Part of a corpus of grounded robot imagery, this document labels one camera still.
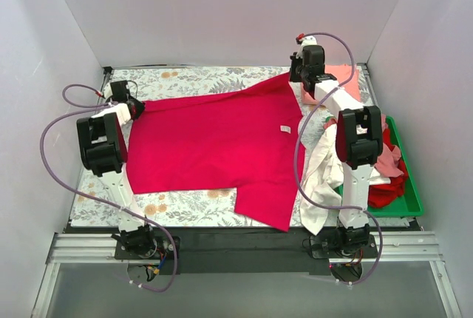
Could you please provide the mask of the magenta red t shirt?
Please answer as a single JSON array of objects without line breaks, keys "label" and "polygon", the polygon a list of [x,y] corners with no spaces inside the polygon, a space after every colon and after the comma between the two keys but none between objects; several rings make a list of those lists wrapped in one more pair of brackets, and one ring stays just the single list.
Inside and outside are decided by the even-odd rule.
[{"label": "magenta red t shirt", "polygon": [[288,74],[236,92],[147,101],[129,136],[131,188],[233,188],[237,214],[287,231],[304,166],[301,119]]}]

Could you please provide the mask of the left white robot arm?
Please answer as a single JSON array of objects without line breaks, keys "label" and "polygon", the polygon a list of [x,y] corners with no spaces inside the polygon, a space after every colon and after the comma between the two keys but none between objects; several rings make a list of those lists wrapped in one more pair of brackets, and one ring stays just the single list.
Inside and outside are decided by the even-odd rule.
[{"label": "left white robot arm", "polygon": [[112,237],[123,250],[148,259],[157,251],[151,226],[136,202],[126,174],[128,151],[122,126],[138,119],[145,110],[143,102],[132,96],[129,81],[113,81],[101,94],[113,103],[111,108],[76,121],[78,143],[84,167],[104,186],[109,200],[118,205],[119,234]]}]

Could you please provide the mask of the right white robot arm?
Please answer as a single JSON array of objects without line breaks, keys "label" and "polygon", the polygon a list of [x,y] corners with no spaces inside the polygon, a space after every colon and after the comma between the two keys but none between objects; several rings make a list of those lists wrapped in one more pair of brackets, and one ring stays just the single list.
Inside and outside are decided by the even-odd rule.
[{"label": "right white robot arm", "polygon": [[333,229],[313,231],[318,250],[337,251],[351,257],[370,240],[368,212],[370,175],[383,151],[381,111],[365,106],[344,90],[344,84],[325,71],[324,48],[307,37],[299,41],[299,50],[290,57],[290,81],[300,83],[319,105],[326,106],[336,117],[336,154],[344,171],[340,205],[325,205],[309,197],[298,185],[301,196],[312,206],[327,212],[338,212]]}]

